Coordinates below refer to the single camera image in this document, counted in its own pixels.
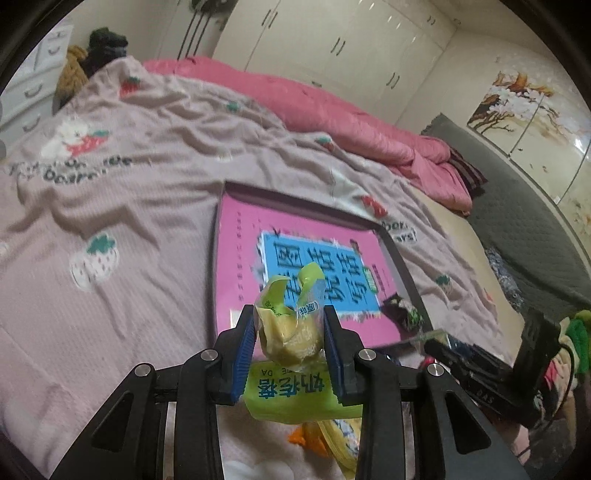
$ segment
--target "orange object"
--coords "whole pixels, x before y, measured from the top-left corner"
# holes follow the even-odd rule
[[[324,441],[322,431],[316,422],[304,423],[297,427],[287,440],[294,445],[300,445],[307,450],[311,450],[323,458],[331,457],[328,445]]]

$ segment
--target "snack wrapper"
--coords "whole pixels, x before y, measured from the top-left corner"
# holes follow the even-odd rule
[[[265,356],[294,372],[305,372],[323,360],[324,290],[326,281],[315,262],[298,273],[301,293],[296,308],[284,304],[289,277],[271,277],[257,301],[255,317]]]

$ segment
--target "cable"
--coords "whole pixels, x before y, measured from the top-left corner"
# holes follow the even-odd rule
[[[199,48],[199,45],[201,45],[201,41],[203,39],[203,35],[205,33],[205,31],[207,30],[207,26],[209,25],[209,21],[212,19],[212,13],[209,12],[207,14],[207,21],[205,22],[205,26],[203,27],[203,31],[201,32],[201,35],[199,35],[199,40],[197,40],[197,45],[195,46],[195,51],[193,52],[193,57],[195,55],[197,55],[197,49]]]
[[[191,23],[187,27],[187,31],[185,32],[185,37],[183,38],[183,43],[181,43],[181,48],[178,51],[177,60],[181,59],[181,54],[183,53],[183,48],[184,48],[185,42],[187,41],[187,37],[189,36],[189,32],[191,30],[191,27],[193,26],[193,22],[195,21],[195,17],[197,16],[197,12],[198,12],[198,10],[195,10],[195,13],[193,14],[193,18],[191,19]]]
[[[548,424],[546,426],[544,426],[544,428],[540,431],[540,434],[538,435],[538,439],[534,442],[534,445],[537,445],[538,443],[541,442],[542,440],[542,436],[544,436],[544,433],[546,433],[548,431],[548,429],[552,426],[552,422],[554,421],[554,419],[556,418],[556,415],[558,415],[558,412],[562,409],[562,407],[564,407],[564,404],[566,403],[566,400],[569,397],[569,392],[570,392],[570,387],[573,384],[573,379],[574,379],[574,353],[571,350],[571,348],[568,345],[565,345],[564,343],[560,344],[560,348],[566,350],[569,353],[569,357],[570,357],[570,377],[569,377],[569,384],[566,387],[566,391],[564,392],[564,397],[562,399],[562,402],[560,402],[560,407],[558,407],[558,409],[554,412],[554,415],[552,416],[552,418],[550,419],[550,421],[548,422]],[[525,455],[527,452],[529,452],[532,448],[532,444],[530,444],[525,450],[523,450],[522,452],[520,452],[517,455],[517,458],[521,458],[523,455]]]

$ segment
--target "pillow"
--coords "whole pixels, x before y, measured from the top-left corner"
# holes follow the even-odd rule
[[[470,162],[464,160],[462,154],[455,148],[450,146],[452,156],[449,159],[449,163],[455,167],[457,172],[460,174],[464,185],[468,189],[470,197],[474,198],[484,193],[482,186],[488,181],[480,170],[478,170]]]

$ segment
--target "white ceiling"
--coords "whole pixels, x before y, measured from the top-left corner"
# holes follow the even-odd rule
[[[501,38],[553,59],[544,42],[499,0],[431,0],[458,28]]]

